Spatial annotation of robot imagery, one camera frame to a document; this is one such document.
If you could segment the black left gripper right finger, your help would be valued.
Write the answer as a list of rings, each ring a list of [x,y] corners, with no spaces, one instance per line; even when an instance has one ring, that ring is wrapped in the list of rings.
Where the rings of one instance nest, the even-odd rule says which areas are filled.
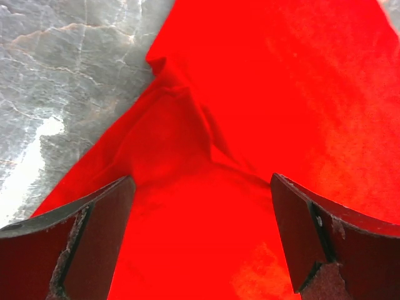
[[[281,174],[271,193],[291,284],[302,299],[399,299],[399,225]]]

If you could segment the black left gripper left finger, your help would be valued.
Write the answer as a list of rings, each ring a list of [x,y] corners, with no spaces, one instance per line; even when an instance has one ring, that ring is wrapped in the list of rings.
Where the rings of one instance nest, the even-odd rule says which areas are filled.
[[[1,228],[1,299],[107,299],[134,191],[122,177]]]

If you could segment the red t shirt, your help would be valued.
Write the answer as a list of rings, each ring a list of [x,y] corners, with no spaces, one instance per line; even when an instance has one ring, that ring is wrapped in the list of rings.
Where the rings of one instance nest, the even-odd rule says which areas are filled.
[[[377,1],[176,1],[154,81],[45,213],[131,175],[111,299],[294,299],[269,181],[399,222],[399,37]]]

